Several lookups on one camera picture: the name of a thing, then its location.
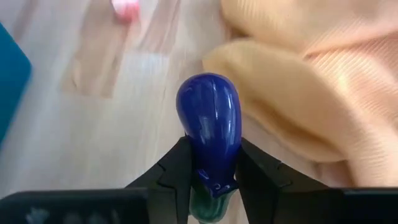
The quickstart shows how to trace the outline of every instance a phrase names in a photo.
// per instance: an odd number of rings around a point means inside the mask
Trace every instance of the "ribbed fabric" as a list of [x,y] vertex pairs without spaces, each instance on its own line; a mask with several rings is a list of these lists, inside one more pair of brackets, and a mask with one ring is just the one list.
[[358,186],[398,185],[398,1],[221,0],[250,36],[214,49],[242,109],[316,162],[347,161]]

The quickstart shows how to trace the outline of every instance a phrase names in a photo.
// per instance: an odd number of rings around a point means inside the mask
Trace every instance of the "blue eggplant toy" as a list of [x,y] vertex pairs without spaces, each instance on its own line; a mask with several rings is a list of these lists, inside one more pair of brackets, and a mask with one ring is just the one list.
[[242,138],[238,93],[221,75],[195,75],[178,91],[177,112],[193,149],[191,214],[201,223],[217,222],[238,188],[234,179]]

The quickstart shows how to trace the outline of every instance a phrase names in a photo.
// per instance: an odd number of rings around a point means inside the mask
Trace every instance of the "teal object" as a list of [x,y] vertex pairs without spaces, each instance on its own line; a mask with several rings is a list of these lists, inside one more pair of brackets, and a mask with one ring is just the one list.
[[200,224],[217,223],[225,216],[229,200],[236,190],[213,198],[198,178],[192,180],[189,212]]
[[0,24],[0,145],[30,77],[31,65]]

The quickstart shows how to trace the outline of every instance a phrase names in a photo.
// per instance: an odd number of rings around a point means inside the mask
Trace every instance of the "wooden floor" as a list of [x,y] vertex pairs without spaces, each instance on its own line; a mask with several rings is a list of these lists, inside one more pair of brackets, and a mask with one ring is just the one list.
[[[219,12],[217,0],[142,0],[127,26],[108,0],[1,1],[0,21],[33,74],[0,150],[0,197],[123,187],[144,173],[183,136],[179,85],[231,36]],[[244,135],[315,175],[247,118]],[[222,223],[247,223],[239,193]]]

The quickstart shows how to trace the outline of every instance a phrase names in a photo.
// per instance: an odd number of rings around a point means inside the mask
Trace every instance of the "peach fabric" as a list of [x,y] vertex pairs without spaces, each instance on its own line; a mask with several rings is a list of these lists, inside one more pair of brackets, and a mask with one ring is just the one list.
[[358,186],[398,185],[398,1],[221,0],[248,37],[214,49],[243,111]]

